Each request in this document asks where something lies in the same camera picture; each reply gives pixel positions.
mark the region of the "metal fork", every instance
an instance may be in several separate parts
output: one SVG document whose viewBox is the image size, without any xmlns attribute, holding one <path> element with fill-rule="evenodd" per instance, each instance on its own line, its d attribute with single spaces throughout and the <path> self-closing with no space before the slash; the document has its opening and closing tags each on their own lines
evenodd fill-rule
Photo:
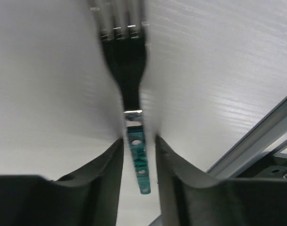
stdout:
<svg viewBox="0 0 287 226">
<path fill-rule="evenodd" d="M 139 85 L 147 59 L 143 3 L 140 0 L 92 0 L 89 5 L 99 28 L 104 58 L 121 91 L 128 144 L 140 193 L 149 194 L 143 111 L 139 101 Z"/>
</svg>

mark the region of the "white surface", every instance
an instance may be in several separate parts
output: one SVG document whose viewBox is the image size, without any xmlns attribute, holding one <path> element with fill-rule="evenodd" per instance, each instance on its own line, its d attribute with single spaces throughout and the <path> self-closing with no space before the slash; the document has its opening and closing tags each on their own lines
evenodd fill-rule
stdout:
<svg viewBox="0 0 287 226">
<path fill-rule="evenodd" d="M 81 1 L 0 1 L 0 174 L 57 179 L 121 136 L 119 93 L 95 31 Z M 152 102 L 144 92 L 147 109 Z M 125 151 L 118 226 L 146 226 L 160 214 L 150 170 L 152 193 L 140 195 Z"/>
<path fill-rule="evenodd" d="M 139 194 L 126 151 L 118 226 L 159 215 L 153 131 L 207 170 L 287 95 L 286 0 L 154 0 L 149 10 L 152 194 Z M 106 74 L 84 2 L 0 1 L 0 174 L 58 178 L 101 154 L 122 129 Z"/>
<path fill-rule="evenodd" d="M 207 170 L 287 95 L 287 0 L 154 0 L 150 15 L 161 135 Z"/>
</svg>

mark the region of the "fork handle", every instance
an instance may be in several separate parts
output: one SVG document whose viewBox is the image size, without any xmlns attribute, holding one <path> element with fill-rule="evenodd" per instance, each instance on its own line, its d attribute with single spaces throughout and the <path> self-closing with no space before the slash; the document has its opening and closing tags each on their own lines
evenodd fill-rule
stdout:
<svg viewBox="0 0 287 226">
<path fill-rule="evenodd" d="M 151 186 L 143 127 L 128 128 L 127 133 L 140 193 L 149 194 Z"/>
</svg>

